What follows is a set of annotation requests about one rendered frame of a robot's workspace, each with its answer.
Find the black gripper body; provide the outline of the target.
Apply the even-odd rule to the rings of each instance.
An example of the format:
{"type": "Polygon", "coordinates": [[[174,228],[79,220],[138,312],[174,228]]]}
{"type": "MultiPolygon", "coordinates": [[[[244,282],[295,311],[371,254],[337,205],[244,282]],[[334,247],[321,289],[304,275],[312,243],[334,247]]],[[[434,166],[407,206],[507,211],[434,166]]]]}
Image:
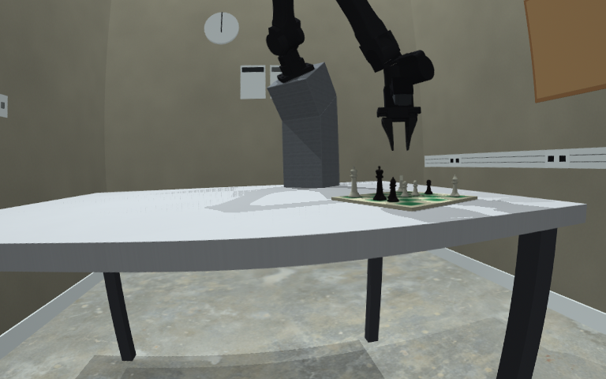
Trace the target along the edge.
{"type": "Polygon", "coordinates": [[[408,118],[417,118],[417,114],[421,113],[421,107],[378,107],[377,111],[379,111],[377,118],[386,117],[392,118],[392,122],[406,122],[408,118]]]}

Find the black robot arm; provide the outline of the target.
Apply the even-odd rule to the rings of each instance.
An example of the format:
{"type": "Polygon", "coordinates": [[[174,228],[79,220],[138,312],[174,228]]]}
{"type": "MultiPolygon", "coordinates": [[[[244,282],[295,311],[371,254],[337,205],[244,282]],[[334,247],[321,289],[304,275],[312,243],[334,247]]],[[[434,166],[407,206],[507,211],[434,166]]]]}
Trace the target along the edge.
{"type": "MultiPolygon", "coordinates": [[[[383,69],[384,107],[413,107],[413,84],[434,77],[431,60],[422,50],[402,55],[391,30],[387,30],[367,0],[336,1],[374,72],[383,69]]],[[[305,63],[297,51],[305,35],[301,21],[294,16],[294,0],[272,0],[272,3],[273,20],[266,42],[271,53],[279,56],[282,73],[277,78],[285,83],[315,68],[305,63]]]]}

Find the white pawn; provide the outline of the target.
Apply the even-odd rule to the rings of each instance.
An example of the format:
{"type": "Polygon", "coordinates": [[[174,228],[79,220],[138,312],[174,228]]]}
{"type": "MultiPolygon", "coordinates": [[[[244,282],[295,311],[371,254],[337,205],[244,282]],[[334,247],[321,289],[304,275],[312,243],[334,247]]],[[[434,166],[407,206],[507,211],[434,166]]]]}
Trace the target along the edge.
{"type": "Polygon", "coordinates": [[[407,193],[407,187],[408,187],[407,182],[403,182],[402,185],[403,185],[403,191],[402,191],[401,197],[409,197],[410,195],[407,193]]]}
{"type": "Polygon", "coordinates": [[[417,192],[417,181],[413,181],[413,192],[411,193],[411,196],[420,196],[420,194],[417,192]]]}

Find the white bishop chess piece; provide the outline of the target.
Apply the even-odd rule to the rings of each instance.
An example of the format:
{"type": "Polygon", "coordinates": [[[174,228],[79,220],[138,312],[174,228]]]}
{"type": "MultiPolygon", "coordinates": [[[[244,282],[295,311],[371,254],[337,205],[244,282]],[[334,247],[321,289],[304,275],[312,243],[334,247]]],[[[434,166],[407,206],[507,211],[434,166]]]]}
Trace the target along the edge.
{"type": "Polygon", "coordinates": [[[452,182],[453,190],[452,190],[450,197],[460,197],[460,195],[458,194],[458,189],[457,189],[458,179],[457,179],[456,175],[452,178],[452,180],[453,180],[453,182],[452,182]]]}

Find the green and cream chessboard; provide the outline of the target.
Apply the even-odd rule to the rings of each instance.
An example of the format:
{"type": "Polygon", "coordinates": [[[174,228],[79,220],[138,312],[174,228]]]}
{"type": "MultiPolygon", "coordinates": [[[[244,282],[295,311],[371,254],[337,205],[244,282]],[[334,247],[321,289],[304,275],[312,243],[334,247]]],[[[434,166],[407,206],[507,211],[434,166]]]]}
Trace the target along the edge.
{"type": "Polygon", "coordinates": [[[376,193],[360,194],[361,197],[341,196],[332,197],[331,199],[333,201],[343,201],[382,208],[393,208],[410,212],[477,199],[477,196],[460,195],[460,197],[450,197],[450,194],[446,193],[425,194],[425,192],[418,192],[420,196],[411,196],[412,192],[413,191],[407,191],[407,193],[410,195],[409,197],[401,197],[402,193],[396,191],[396,197],[399,199],[399,202],[387,202],[388,199],[385,201],[374,201],[373,198],[376,193]]]}

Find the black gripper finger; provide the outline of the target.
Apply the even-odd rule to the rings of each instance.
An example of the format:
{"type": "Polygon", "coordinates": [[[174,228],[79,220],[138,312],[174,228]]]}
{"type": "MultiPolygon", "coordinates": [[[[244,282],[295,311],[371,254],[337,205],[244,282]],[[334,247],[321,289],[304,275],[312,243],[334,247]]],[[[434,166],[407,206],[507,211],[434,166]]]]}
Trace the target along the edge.
{"type": "Polygon", "coordinates": [[[405,122],[405,129],[406,129],[406,151],[409,150],[410,148],[410,140],[415,128],[415,125],[417,124],[417,118],[408,118],[405,122]],[[409,135],[408,134],[408,127],[409,127],[409,135]]]}
{"type": "Polygon", "coordinates": [[[383,121],[381,122],[383,129],[389,139],[390,142],[390,146],[391,146],[391,151],[394,151],[394,138],[393,138],[393,125],[392,125],[392,118],[384,118],[383,121]],[[384,126],[385,124],[385,126],[384,126]],[[387,127],[387,129],[385,128],[387,127]],[[387,133],[388,131],[388,133],[387,133]],[[389,136],[390,137],[389,137],[389,136]]]}

